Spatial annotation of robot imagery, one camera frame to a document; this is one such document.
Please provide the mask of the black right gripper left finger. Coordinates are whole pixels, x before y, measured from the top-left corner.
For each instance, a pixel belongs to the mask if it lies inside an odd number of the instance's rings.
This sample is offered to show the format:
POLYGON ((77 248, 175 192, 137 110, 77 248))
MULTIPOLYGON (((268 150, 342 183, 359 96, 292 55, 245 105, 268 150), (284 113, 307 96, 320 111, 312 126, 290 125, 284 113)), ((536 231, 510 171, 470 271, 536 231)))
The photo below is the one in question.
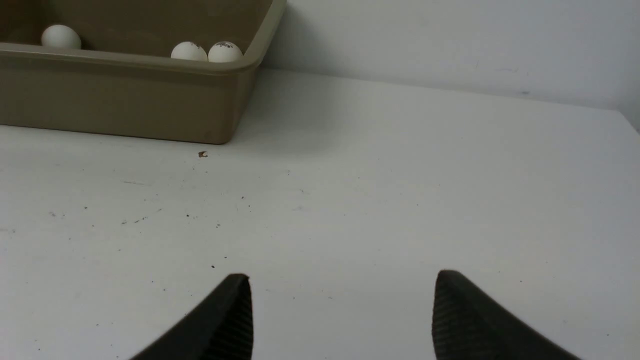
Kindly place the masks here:
POLYGON ((249 276, 233 273, 133 359, 251 360, 253 350, 253 301, 249 276))

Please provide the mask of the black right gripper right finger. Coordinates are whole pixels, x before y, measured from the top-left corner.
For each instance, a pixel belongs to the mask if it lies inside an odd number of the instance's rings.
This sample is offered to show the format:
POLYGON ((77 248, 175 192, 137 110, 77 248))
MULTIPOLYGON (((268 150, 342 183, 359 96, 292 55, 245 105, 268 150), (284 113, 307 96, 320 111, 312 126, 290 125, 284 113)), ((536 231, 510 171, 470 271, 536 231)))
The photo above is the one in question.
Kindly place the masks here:
POLYGON ((576 360, 454 269, 434 285, 432 342, 437 360, 576 360))

